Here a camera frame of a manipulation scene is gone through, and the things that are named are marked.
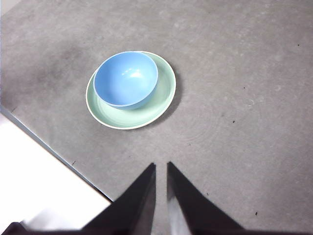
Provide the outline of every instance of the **bowl rim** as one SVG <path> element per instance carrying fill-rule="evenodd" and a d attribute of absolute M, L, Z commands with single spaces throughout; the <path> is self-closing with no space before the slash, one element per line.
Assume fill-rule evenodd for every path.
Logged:
<path fill-rule="evenodd" d="M 120 54 L 126 54 L 126 53 L 137 53 L 137 54 L 141 54 L 141 55 L 145 56 L 146 58 L 148 58 L 148 59 L 152 62 L 152 64 L 154 65 L 154 67 L 155 67 L 155 69 L 156 69 L 156 79 L 155 79 L 155 82 L 154 82 L 154 84 L 153 84 L 153 86 L 152 86 L 152 89 L 151 89 L 141 100 L 136 101 L 136 102 L 133 102 L 133 103 L 128 103 L 128 104 L 112 104 L 112 103 L 110 103 L 110 102 L 107 102 L 105 99 L 103 99 L 103 98 L 98 94 L 98 92 L 97 92 L 97 90 L 96 90 L 96 87 L 95 87 L 96 76 L 97 76 L 97 74 L 98 74 L 99 69 L 100 69 L 108 60 L 110 60 L 110 59 L 112 59 L 113 57 L 118 56 L 118 55 L 120 55 Z M 102 62 L 102 64 L 101 64 L 101 65 L 96 69 L 96 71 L 95 71 L 94 79 L 93 79 L 93 89 L 94 89 L 96 95 L 97 95 L 101 100 L 103 100 L 104 102 L 106 102 L 108 105 L 110 105 L 110 106 L 112 106 L 112 107 L 129 107 L 129 106 L 138 104 L 138 103 L 142 102 L 145 98 L 147 98 L 147 97 L 154 91 L 154 89 L 156 88 L 156 86 L 157 86 L 157 81 L 158 81 L 158 69 L 157 69 L 157 65 L 156 65 L 156 63 L 154 62 L 154 60 L 153 60 L 152 58 L 150 58 L 148 55 L 142 53 L 142 51 L 138 51 L 138 50 L 137 50 L 137 51 L 135 51 L 135 50 L 129 50 L 129 51 L 123 51 L 123 52 L 119 52 L 119 53 L 117 53 L 117 54 L 114 54 L 114 55 L 110 56 L 109 58 L 107 58 L 104 62 Z"/>

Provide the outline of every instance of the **bowl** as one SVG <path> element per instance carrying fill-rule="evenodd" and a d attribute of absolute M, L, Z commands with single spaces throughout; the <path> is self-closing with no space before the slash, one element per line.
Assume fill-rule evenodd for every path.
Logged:
<path fill-rule="evenodd" d="M 156 89 L 157 65 L 141 52 L 125 51 L 104 61 L 94 76 L 95 93 L 117 109 L 146 104 Z"/>

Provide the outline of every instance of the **plate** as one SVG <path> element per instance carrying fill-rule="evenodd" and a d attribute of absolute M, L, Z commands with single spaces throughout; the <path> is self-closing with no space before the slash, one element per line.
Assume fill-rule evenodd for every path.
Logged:
<path fill-rule="evenodd" d="M 151 100 L 144 106 L 134 110 L 120 110 L 102 101 L 93 89 L 90 78 L 86 89 L 86 103 L 91 115 L 101 124 L 114 129 L 136 129 L 156 120 L 170 106 L 175 90 L 176 79 L 172 67 L 162 57 L 151 52 L 142 51 L 154 60 L 158 70 L 156 91 Z"/>

